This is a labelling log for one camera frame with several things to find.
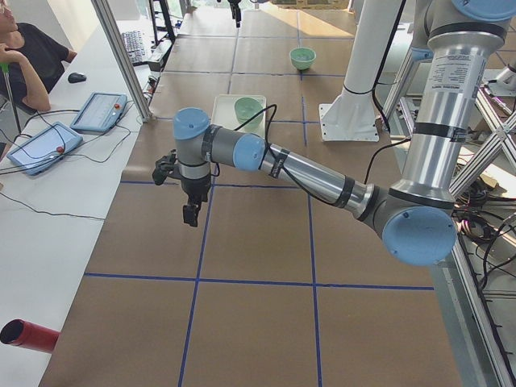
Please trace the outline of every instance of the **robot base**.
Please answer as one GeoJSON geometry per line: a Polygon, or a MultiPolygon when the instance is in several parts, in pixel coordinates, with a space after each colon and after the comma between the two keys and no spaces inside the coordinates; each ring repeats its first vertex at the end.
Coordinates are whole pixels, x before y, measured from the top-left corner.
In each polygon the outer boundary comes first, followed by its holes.
{"type": "Polygon", "coordinates": [[[364,108],[363,103],[344,104],[341,96],[338,96],[333,104],[319,105],[323,141],[377,142],[380,139],[371,102],[366,99],[367,96],[361,97],[365,97],[365,106],[368,107],[364,108]]]}

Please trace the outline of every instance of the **blue joint cap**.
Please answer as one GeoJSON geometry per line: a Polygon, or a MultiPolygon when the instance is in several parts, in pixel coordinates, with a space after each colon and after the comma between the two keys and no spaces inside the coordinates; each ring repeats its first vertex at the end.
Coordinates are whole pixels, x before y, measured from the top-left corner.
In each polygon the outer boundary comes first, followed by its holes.
{"type": "Polygon", "coordinates": [[[204,133],[210,117],[197,107],[186,107],[174,116],[174,139],[193,139],[204,133]]]}
{"type": "Polygon", "coordinates": [[[410,48],[410,55],[416,62],[419,62],[420,60],[429,60],[434,57],[434,53],[431,50],[416,47],[410,48]]]}
{"type": "Polygon", "coordinates": [[[497,0],[496,2],[451,0],[451,2],[462,14],[481,22],[502,22],[516,15],[516,2],[514,0],[497,0]]]}
{"type": "Polygon", "coordinates": [[[394,215],[381,236],[387,250],[401,262],[427,266],[446,258],[456,241],[452,219],[434,207],[411,207],[394,215]]]}
{"type": "Polygon", "coordinates": [[[265,141],[247,133],[239,138],[233,149],[233,164],[242,171],[257,171],[265,152],[265,141]]]}

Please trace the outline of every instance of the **white pillar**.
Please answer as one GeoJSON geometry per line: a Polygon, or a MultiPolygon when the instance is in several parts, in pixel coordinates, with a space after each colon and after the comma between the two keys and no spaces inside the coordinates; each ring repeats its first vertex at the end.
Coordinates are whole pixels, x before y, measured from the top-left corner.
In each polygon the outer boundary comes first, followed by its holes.
{"type": "Polygon", "coordinates": [[[319,105],[324,141],[378,141],[371,89],[401,3],[365,0],[342,93],[319,105]]]}

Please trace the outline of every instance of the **person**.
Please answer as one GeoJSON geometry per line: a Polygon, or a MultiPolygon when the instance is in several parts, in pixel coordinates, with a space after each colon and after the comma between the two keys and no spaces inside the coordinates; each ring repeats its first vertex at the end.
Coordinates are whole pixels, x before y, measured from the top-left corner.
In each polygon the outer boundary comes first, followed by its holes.
{"type": "Polygon", "coordinates": [[[8,150],[7,144],[0,141],[0,160],[7,154],[8,150]]]}
{"type": "MultiPolygon", "coordinates": [[[[0,62],[9,64],[13,99],[28,113],[50,110],[48,93],[65,71],[62,61],[77,55],[29,23],[16,23],[6,0],[0,0],[0,62]]],[[[0,92],[8,98],[0,76],[0,92]]]]}

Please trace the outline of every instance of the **computer mouse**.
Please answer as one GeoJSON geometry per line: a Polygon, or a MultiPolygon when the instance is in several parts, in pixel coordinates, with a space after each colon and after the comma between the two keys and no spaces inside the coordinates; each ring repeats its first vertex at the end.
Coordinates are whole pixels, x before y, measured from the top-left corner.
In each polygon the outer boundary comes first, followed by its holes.
{"type": "Polygon", "coordinates": [[[70,73],[68,75],[68,82],[70,83],[78,83],[86,80],[86,75],[83,73],[70,73]]]}

